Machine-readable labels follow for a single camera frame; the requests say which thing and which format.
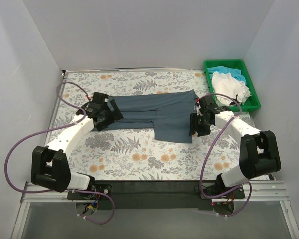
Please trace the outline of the dark blue-grey t-shirt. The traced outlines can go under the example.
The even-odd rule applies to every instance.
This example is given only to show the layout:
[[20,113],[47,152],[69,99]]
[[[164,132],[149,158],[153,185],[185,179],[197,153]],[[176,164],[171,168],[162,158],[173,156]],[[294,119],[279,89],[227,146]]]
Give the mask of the dark blue-grey t-shirt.
[[107,130],[154,129],[156,140],[192,143],[190,115],[198,96],[194,90],[177,93],[116,96],[123,118]]

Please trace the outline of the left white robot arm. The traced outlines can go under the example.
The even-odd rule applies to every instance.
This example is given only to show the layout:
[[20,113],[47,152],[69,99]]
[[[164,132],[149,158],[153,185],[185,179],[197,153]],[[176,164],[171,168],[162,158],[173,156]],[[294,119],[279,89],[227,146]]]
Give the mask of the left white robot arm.
[[70,123],[46,146],[37,146],[32,153],[32,184],[64,192],[79,190],[85,199],[95,196],[96,187],[91,177],[70,170],[68,158],[76,145],[93,130],[102,131],[121,120],[121,114],[114,97],[95,92],[89,102],[80,107]]

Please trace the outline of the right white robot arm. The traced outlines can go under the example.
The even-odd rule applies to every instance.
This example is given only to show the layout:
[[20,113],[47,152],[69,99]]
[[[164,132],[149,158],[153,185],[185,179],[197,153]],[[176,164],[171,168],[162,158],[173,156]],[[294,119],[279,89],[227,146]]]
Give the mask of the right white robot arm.
[[196,112],[190,116],[190,135],[207,136],[211,133],[211,126],[215,126],[221,130],[217,139],[226,132],[240,146],[237,166],[219,174],[214,184],[207,188],[203,187],[203,179],[199,179],[202,196],[226,198],[248,180],[280,171],[281,161],[273,132],[249,126],[228,106],[217,105],[213,94],[197,99],[195,104]]

